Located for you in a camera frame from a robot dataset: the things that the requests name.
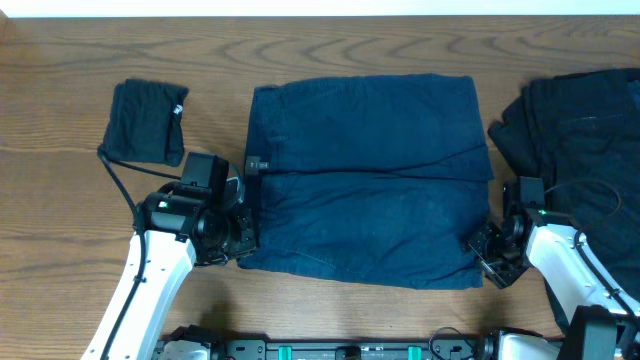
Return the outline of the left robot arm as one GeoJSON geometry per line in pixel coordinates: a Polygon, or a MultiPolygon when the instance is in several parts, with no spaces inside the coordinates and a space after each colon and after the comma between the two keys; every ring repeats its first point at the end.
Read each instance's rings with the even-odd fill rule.
{"type": "Polygon", "coordinates": [[[151,359],[169,309],[196,267],[224,266],[257,247],[244,184],[170,182],[138,207],[125,268],[82,357],[151,359]]]}

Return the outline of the dark blue shorts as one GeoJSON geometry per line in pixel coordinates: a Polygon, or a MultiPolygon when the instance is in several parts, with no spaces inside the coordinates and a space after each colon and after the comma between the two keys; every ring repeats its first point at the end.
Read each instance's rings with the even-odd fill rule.
{"type": "Polygon", "coordinates": [[[418,290],[478,288],[463,243],[489,212],[490,164],[468,76],[328,77],[255,89],[244,269],[418,290]]]}

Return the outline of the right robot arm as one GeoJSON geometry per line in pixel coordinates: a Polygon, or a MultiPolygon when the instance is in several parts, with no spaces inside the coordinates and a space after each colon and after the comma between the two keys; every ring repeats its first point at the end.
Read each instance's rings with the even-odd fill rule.
{"type": "Polygon", "coordinates": [[[463,248],[501,289],[537,269],[569,321],[559,343],[524,330],[496,330],[476,346],[478,359],[639,357],[639,302],[599,262],[571,216],[516,210],[501,226],[483,225],[463,248]]]}

